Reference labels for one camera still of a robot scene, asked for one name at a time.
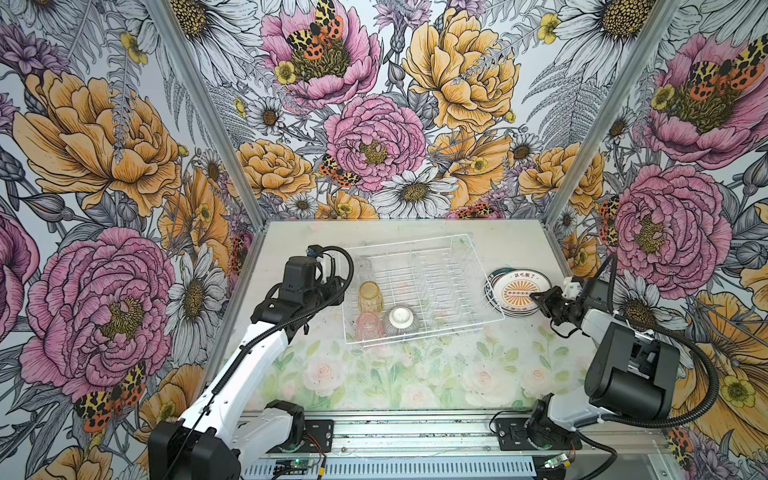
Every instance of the ceramic plate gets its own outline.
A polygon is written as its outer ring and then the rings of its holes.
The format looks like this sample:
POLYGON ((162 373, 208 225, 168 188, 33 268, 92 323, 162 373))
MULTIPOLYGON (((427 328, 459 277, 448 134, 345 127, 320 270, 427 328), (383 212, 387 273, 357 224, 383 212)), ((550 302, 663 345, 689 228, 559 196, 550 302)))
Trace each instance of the ceramic plate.
POLYGON ((499 306, 510 314, 530 315, 538 307, 529 296, 552 287, 549 279, 536 270, 513 270, 491 281, 499 306))

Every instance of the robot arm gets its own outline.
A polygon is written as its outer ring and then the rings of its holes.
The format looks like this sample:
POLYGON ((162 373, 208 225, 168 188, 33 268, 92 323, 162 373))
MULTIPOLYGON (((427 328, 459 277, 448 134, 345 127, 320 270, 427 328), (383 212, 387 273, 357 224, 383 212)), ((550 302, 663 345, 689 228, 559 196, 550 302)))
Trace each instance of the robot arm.
POLYGON ((283 282, 256 307, 243 340, 214 382, 175 423, 161 422, 148 442, 151 480, 213 480, 240 477, 242 459, 252 462, 286 441, 299 444, 304 433, 303 408, 276 400, 261 415, 238 426, 256 387, 300 328, 326 306, 344 301, 353 265, 346 279, 329 278, 317 257, 326 251, 349 254, 338 247, 311 246, 307 257, 290 257, 283 282), (277 298, 272 298, 275 291, 277 298))

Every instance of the floral wallpaper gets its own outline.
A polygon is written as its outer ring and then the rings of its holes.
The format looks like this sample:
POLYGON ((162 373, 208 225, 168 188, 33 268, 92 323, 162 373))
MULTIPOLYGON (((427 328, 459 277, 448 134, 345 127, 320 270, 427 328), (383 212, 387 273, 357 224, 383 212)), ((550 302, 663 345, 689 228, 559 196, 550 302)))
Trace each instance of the floral wallpaper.
POLYGON ((268 218, 496 219, 543 216, 654 0, 170 3, 268 218))
POLYGON ((8 478, 148 478, 148 436, 191 404, 254 238, 139 7, 0 2, 8 478))
MULTIPOLYGON (((717 367, 714 407, 669 432, 687 478, 768 478, 767 12, 681 3, 670 29, 690 31, 662 42, 617 108, 595 204, 577 190, 554 225, 575 274, 616 253, 619 310, 679 331, 717 367)), ((677 377, 674 415, 706 388, 685 349, 677 377)))

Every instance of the flower bud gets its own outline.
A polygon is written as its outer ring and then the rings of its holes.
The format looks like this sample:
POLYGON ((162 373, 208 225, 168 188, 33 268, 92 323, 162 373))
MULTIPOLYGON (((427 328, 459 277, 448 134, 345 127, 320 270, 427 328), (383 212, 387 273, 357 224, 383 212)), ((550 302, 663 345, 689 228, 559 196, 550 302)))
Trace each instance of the flower bud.
POLYGON ((758 270, 768 263, 768 249, 757 242, 745 242, 737 248, 736 258, 744 268, 758 270))
POLYGON ((18 182, 24 179, 24 167, 13 155, 0 148, 0 180, 18 182))
POLYGON ((73 220, 74 211, 67 207, 64 199, 56 194, 36 194, 31 197, 20 197, 35 215, 46 222, 54 223, 62 220, 73 220))
POLYGON ((758 188, 768 186, 768 154, 747 167, 742 181, 745 195, 754 195, 758 188))

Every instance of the metal mounting plate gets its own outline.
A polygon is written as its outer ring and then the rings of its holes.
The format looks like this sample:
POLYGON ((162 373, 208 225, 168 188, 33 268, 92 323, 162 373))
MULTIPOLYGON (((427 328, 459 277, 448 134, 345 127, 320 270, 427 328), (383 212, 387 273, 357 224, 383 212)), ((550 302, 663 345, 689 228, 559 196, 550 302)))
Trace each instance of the metal mounting plate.
MULTIPOLYGON (((331 451, 333 446, 333 420, 306 420, 304 422, 304 433, 309 433, 315 437, 320 444, 320 448, 325 453, 331 451)), ((303 440, 297 449, 295 445, 289 442, 282 443, 276 447, 271 448, 269 453, 317 453, 317 447, 303 440)))

